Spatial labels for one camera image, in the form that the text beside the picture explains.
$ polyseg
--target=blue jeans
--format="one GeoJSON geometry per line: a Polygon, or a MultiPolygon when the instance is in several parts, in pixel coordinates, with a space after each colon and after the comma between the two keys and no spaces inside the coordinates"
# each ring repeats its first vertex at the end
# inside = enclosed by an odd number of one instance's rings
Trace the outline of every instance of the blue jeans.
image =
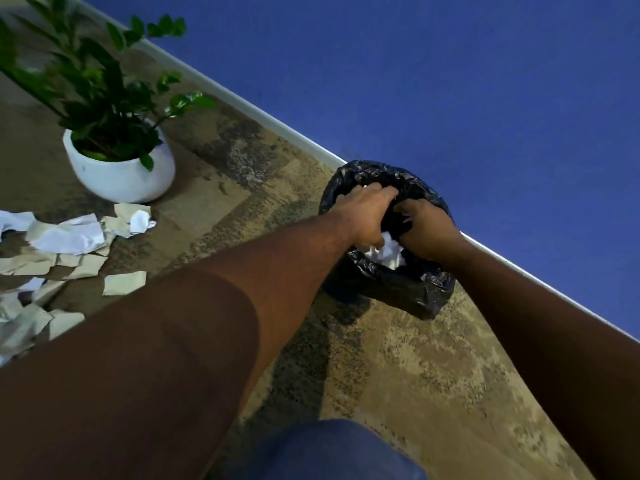
{"type": "Polygon", "coordinates": [[[428,480],[423,469],[353,421],[288,428],[268,439],[243,480],[428,480]]]}

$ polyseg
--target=white pot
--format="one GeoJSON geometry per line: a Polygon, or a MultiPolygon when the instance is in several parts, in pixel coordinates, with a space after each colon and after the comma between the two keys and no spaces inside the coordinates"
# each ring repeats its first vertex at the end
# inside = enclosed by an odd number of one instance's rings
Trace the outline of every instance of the white pot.
{"type": "Polygon", "coordinates": [[[140,160],[103,162],[85,157],[71,141],[71,131],[62,136],[71,167],[78,180],[91,192],[116,203],[142,203],[154,200],[165,193],[175,176],[175,161],[164,134],[158,130],[163,144],[156,146],[149,155],[154,169],[149,171],[140,160]]]}

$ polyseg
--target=right hand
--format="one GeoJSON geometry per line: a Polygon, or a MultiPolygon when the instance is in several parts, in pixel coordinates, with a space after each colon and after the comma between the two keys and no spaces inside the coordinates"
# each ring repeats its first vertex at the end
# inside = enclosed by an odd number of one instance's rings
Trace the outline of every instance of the right hand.
{"type": "Polygon", "coordinates": [[[451,266],[471,246],[447,213],[425,199],[404,200],[394,210],[411,217],[411,230],[400,243],[419,258],[451,266]]]}

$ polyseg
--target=left hand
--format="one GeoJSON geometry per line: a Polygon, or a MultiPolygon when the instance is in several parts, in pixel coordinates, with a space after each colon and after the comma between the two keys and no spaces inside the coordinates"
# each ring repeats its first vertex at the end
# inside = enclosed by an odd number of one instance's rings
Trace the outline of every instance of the left hand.
{"type": "Polygon", "coordinates": [[[358,185],[348,195],[338,195],[329,214],[339,214],[345,219],[344,225],[353,234],[352,244],[381,247],[385,240],[380,223],[396,195],[398,190],[395,187],[382,188],[377,182],[366,188],[358,185]]]}

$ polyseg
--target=potted plant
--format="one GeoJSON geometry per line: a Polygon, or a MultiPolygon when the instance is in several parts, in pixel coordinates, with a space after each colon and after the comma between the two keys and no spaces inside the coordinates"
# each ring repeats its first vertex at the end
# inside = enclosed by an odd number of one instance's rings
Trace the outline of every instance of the potted plant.
{"type": "MultiPolygon", "coordinates": [[[[59,117],[63,144],[82,184],[110,201],[147,202],[173,181],[175,163],[159,128],[196,107],[213,107],[200,92],[177,94],[160,110],[158,96],[180,82],[180,72],[163,72],[151,84],[124,76],[119,60],[101,44],[79,36],[80,14],[67,0],[25,0],[42,17],[37,25],[16,20],[52,44],[51,62],[42,70],[21,67],[15,33],[0,18],[0,70],[59,117]]],[[[181,37],[183,18],[164,15],[158,23],[131,18],[128,30],[107,23],[117,52],[148,38],[181,37]]]]}

